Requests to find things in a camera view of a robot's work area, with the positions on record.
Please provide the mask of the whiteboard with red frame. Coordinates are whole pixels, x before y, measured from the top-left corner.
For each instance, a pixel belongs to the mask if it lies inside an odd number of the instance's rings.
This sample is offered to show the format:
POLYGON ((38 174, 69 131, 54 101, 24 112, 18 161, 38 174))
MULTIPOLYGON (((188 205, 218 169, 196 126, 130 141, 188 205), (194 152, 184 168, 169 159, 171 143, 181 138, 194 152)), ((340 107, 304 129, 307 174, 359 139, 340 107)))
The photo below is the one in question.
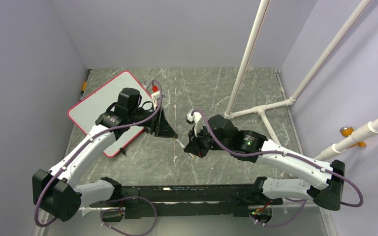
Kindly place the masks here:
MULTIPOLYGON (((150 92, 143 87, 131 72, 125 70, 104 85, 97 86, 95 91, 71 107, 67 115, 85 134, 88 134, 99 115, 104 113, 109 105, 118 100, 118 95, 124 88, 139 90, 142 102, 151 100, 150 92)), ((114 144, 105 149, 104 154, 113 158, 142 132, 142 127, 131 127, 114 144)))

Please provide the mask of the white whiteboard marker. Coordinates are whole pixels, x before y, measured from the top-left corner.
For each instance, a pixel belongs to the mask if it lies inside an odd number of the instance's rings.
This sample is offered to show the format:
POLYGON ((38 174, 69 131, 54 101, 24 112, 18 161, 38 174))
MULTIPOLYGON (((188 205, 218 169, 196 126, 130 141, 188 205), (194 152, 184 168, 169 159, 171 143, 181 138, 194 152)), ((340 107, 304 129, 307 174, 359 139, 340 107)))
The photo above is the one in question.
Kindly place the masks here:
MULTIPOLYGON (((185 148, 185 145, 180 141, 180 139, 175 139, 175 142, 182 148, 185 148)), ((195 159, 195 156, 191 153, 185 152, 191 159, 195 159)))

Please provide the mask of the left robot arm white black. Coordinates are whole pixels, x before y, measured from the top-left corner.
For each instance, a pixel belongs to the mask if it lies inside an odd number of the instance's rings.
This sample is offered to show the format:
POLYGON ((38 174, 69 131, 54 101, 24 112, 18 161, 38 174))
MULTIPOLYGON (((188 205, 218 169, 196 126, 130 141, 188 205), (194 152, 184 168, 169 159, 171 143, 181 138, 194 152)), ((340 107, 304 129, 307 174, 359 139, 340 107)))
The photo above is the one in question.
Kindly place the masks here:
POLYGON ((131 127, 142 127, 156 137, 178 138, 160 104, 147 110, 144 105, 139 90, 122 89, 118 100, 97 118, 90 132, 71 153, 50 170, 35 172, 32 191, 34 219, 38 226, 45 226, 38 219, 40 209, 65 222, 83 206, 104 201, 114 207, 121 202, 122 185, 109 177, 83 185, 78 181, 96 158, 131 127))

